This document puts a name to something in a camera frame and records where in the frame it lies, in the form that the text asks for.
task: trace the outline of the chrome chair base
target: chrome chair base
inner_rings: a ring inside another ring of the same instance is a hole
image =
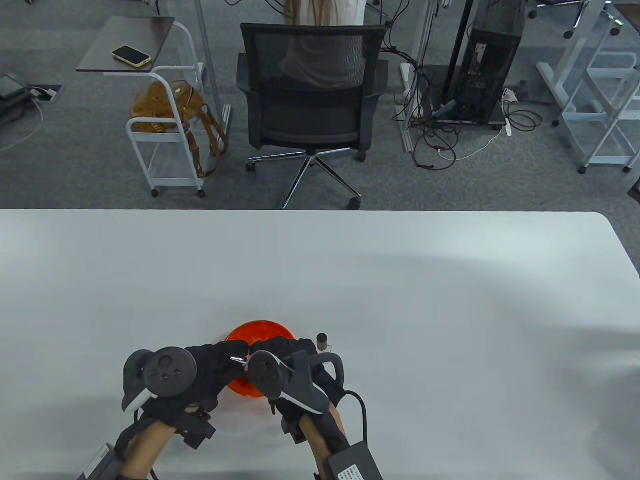
[[[389,20],[389,16],[385,12],[380,10],[380,8],[378,8],[377,6],[372,5],[371,3],[367,3],[367,8],[370,8],[371,10],[374,10],[374,11],[378,12],[379,15],[382,15],[382,17],[384,17],[387,20]]]
[[[350,148],[340,148],[338,150],[328,150],[326,152],[320,152],[320,154],[322,154],[323,157],[326,157],[328,155],[343,154],[351,151],[352,150]],[[257,163],[278,162],[278,161],[284,161],[284,160],[297,160],[300,158],[304,158],[304,162],[302,164],[302,167],[300,167],[298,176],[296,177],[296,180],[293,182],[293,185],[291,185],[291,188],[289,188],[287,198],[284,200],[284,202],[282,203],[282,206],[280,207],[282,210],[287,208],[287,206],[289,205],[289,202],[291,201],[291,197],[293,197],[293,194],[298,188],[298,185],[300,184],[300,182],[302,181],[302,178],[305,176],[305,173],[310,167],[314,165],[318,165],[318,167],[322,168],[322,170],[328,173],[331,178],[336,180],[340,185],[342,185],[352,195],[354,195],[354,197],[349,202],[349,210],[360,210],[360,205],[362,203],[362,195],[355,188],[353,188],[346,181],[344,181],[344,179],[340,175],[335,173],[335,171],[324,162],[320,154],[307,155],[306,152],[291,152],[288,154],[269,155],[266,157],[252,157],[252,158],[249,158],[249,160],[247,160],[246,171],[255,172],[255,164]]]
[[[611,5],[612,0],[606,0],[604,10],[608,9],[609,5]],[[578,14],[575,18],[575,22],[573,22],[573,30],[577,29],[580,25],[580,21],[582,20],[582,14],[584,13],[584,9],[589,4],[589,0],[569,0],[566,2],[562,2],[555,5],[546,5],[543,3],[538,4],[538,8],[550,8],[556,6],[565,6],[565,5],[578,5]],[[569,30],[564,34],[565,38],[571,38],[573,36],[573,31]]]

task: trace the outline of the black glove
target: black glove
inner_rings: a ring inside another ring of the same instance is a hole
[[[305,350],[309,355],[317,355],[316,345],[309,339],[289,340],[284,337],[276,337],[266,342],[256,342],[251,346],[251,353],[258,350],[266,350],[281,361],[292,367],[290,357],[293,353]],[[338,385],[335,379],[329,375],[322,365],[318,365],[311,370],[311,377],[314,383],[320,387],[329,397],[331,403],[338,406],[340,400],[344,398],[344,390]],[[282,417],[290,424],[295,424],[307,414],[307,411],[285,399],[270,401],[271,407],[275,407],[282,414]]]
[[[249,344],[230,340],[215,345],[203,345],[186,349],[198,365],[193,384],[175,397],[148,400],[142,407],[143,418],[153,418],[175,427],[189,405],[199,404],[206,412],[218,406],[218,394],[243,373],[243,366],[230,362],[232,356],[247,356]]]

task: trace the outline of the white metal cart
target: white metal cart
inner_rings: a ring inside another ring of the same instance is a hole
[[[131,145],[138,157],[140,166],[145,173],[149,187],[151,188],[151,195],[158,196],[158,190],[156,186],[167,187],[196,187],[198,196],[203,198],[205,191],[202,189],[204,180],[198,177],[198,173],[193,164],[193,155],[189,149],[189,141],[187,140],[184,132],[184,126],[180,121],[180,113],[178,107],[175,104],[173,98],[173,92],[169,82],[162,77],[158,72],[162,71],[188,71],[194,72],[196,77],[196,85],[193,87],[199,92],[202,91],[202,68],[203,65],[198,62],[196,56],[195,46],[193,44],[193,37],[189,30],[179,22],[174,22],[173,27],[181,31],[187,39],[187,43],[190,49],[190,56],[193,59],[190,65],[159,65],[154,67],[150,72],[110,72],[105,73],[106,76],[124,76],[124,77],[149,77],[153,80],[159,81],[165,88],[171,108],[173,110],[174,118],[132,118],[127,122],[127,135],[131,139]],[[134,126],[137,123],[147,124],[175,124],[174,131],[166,133],[139,133],[134,131]],[[196,139],[198,145],[201,146],[200,158],[207,159],[203,164],[205,171],[212,170],[211,162],[215,161],[215,158],[211,158],[211,152],[209,149],[209,138],[207,133],[202,129],[195,128],[197,123],[194,121],[191,124],[191,132]],[[222,139],[218,137],[218,141],[223,149]],[[151,161],[147,166],[138,142],[152,142],[156,144]]]
[[[185,65],[158,65],[156,59],[160,55],[169,32],[180,33],[185,42],[183,48],[186,54],[181,54],[181,63]],[[130,67],[113,59],[113,52],[122,45],[129,45],[151,56],[152,62],[141,68]],[[181,71],[191,78],[192,86],[199,92],[203,91],[202,72],[204,64],[198,62],[193,37],[189,30],[181,23],[175,22],[173,17],[111,17],[103,27],[100,35],[86,53],[78,72],[100,72],[112,77],[144,77],[160,82],[167,93],[173,111],[173,118],[133,118],[127,122],[126,131],[140,166],[147,178],[152,196],[158,196],[158,186],[196,187],[200,197],[205,196],[202,189],[204,180],[198,177],[193,155],[189,148],[184,126],[180,121],[178,107],[173,97],[169,82],[162,76],[163,72]],[[142,133],[135,131],[135,125],[140,123],[175,124],[175,128],[165,133]],[[194,119],[189,130],[193,133],[200,148],[200,162],[207,172],[214,169],[212,163],[216,159],[211,157],[209,138],[200,122]],[[224,141],[217,133],[220,150],[224,149]],[[139,143],[155,143],[156,148],[147,165],[140,151]]]
[[[622,23],[613,16],[611,35],[620,33]],[[578,169],[585,174],[591,164],[625,165],[624,172],[630,172],[640,157],[640,148],[631,144],[620,129],[620,120],[640,120],[640,72],[636,70],[637,56],[632,52],[602,52],[602,47],[610,35],[607,30],[578,86],[569,97],[563,112],[553,125],[562,125],[572,147],[583,157]],[[627,59],[624,67],[596,68],[596,60]],[[574,101],[580,89],[586,86],[592,95],[590,106],[593,111],[577,111]]]

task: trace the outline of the orange plate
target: orange plate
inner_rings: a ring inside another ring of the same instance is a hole
[[[249,345],[253,345],[256,342],[264,342],[265,340],[271,340],[275,337],[285,337],[286,339],[295,340],[295,337],[291,335],[289,330],[278,323],[267,320],[245,323],[232,331],[227,337],[227,340],[244,340]],[[234,380],[229,385],[229,388],[244,397],[262,397],[258,389],[244,378]]]

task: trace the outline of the chair caster wheel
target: chair caster wheel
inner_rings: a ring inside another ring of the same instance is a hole
[[[362,205],[362,199],[353,197],[349,200],[349,210],[360,210],[360,206]]]

